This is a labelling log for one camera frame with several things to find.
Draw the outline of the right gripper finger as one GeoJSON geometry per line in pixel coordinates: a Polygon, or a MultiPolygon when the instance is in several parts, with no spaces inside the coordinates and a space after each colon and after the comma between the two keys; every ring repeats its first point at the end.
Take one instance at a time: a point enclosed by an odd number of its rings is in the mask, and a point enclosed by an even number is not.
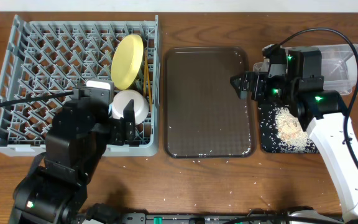
{"type": "Polygon", "coordinates": [[[234,89],[239,99],[245,100],[247,98],[247,88],[242,85],[234,85],[234,89]]]}
{"type": "Polygon", "coordinates": [[[233,77],[230,78],[230,84],[233,86],[242,86],[244,83],[245,76],[246,76],[245,73],[234,75],[233,77]]]}

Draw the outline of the pink white bowl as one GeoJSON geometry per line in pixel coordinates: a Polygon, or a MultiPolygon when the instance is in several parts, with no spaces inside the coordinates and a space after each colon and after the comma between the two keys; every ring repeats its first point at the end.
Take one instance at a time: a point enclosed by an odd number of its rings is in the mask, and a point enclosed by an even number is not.
{"type": "Polygon", "coordinates": [[[148,101],[135,90],[122,90],[114,96],[109,110],[113,118],[119,119],[124,117],[124,108],[127,104],[134,101],[134,116],[136,125],[142,123],[149,113],[148,101]]]}

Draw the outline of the yellow plate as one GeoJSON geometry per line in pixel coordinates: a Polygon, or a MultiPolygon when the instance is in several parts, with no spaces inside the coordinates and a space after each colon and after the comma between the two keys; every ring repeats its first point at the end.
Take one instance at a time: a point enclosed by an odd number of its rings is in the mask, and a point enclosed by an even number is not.
{"type": "Polygon", "coordinates": [[[144,57],[144,44],[140,35],[125,36],[113,55],[111,80],[119,90],[126,90],[134,82],[144,57]]]}

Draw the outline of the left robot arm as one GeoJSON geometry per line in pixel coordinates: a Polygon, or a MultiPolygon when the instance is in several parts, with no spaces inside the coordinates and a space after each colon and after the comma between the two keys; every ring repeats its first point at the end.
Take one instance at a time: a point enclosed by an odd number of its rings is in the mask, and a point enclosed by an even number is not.
{"type": "Polygon", "coordinates": [[[9,223],[119,223],[120,213],[104,203],[80,211],[107,145],[134,139],[134,100],[120,119],[109,117],[109,105],[105,96],[76,96],[63,105],[46,135],[45,152],[34,157],[14,191],[9,223]]]}

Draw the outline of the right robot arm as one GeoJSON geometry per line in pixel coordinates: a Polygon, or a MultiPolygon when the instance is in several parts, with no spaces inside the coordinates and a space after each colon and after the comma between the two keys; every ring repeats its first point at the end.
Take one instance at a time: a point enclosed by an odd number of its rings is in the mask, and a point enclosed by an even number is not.
{"type": "Polygon", "coordinates": [[[358,140],[351,124],[351,108],[338,91],[323,88],[320,49],[285,49],[275,44],[262,53],[269,60],[268,70],[235,75],[231,85],[240,99],[250,95],[254,101],[289,107],[323,158],[344,222],[358,223],[358,140]]]}

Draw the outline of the grey dishwasher rack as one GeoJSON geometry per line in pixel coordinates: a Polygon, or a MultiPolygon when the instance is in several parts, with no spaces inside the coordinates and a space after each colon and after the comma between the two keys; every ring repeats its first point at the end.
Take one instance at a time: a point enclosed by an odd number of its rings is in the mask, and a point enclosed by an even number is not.
{"type": "MultiPolygon", "coordinates": [[[[58,93],[92,78],[108,80],[121,40],[140,35],[147,50],[152,112],[137,125],[132,145],[109,145],[107,156],[153,156],[158,151],[160,23],[152,21],[31,21],[16,16],[0,74],[0,153],[35,156],[45,150],[58,93]]],[[[131,88],[143,94],[144,59],[131,88]]]]}

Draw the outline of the dark brown serving tray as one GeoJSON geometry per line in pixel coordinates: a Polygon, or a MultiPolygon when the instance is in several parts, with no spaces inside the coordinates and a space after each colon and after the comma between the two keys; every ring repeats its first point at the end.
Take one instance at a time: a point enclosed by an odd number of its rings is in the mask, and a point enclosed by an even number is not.
{"type": "Polygon", "coordinates": [[[249,157],[254,108],[231,77],[249,69],[239,47],[178,47],[164,58],[164,150],[176,159],[249,157]]]}

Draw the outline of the clear plastic bin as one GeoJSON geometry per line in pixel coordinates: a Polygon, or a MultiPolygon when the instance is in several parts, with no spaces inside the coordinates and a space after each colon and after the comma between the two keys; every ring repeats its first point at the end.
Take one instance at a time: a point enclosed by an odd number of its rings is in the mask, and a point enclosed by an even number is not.
{"type": "MultiPolygon", "coordinates": [[[[347,44],[314,45],[322,54],[322,75],[324,76],[324,90],[336,90],[341,95],[352,93],[357,81],[357,65],[353,51],[347,44]]],[[[358,54],[358,44],[354,44],[358,54]]],[[[269,62],[255,63],[254,72],[267,72],[269,62]]]]}

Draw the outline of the black rail bar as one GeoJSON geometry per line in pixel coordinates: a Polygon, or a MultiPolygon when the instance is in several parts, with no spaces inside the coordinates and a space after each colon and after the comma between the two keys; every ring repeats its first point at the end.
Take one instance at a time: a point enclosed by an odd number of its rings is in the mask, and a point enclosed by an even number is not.
{"type": "Polygon", "coordinates": [[[220,223],[347,223],[340,215],[323,215],[311,207],[292,208],[278,212],[251,209],[245,214],[190,214],[190,213],[148,213],[125,212],[105,204],[96,204],[78,215],[73,223],[113,224],[220,224],[220,223]]]}

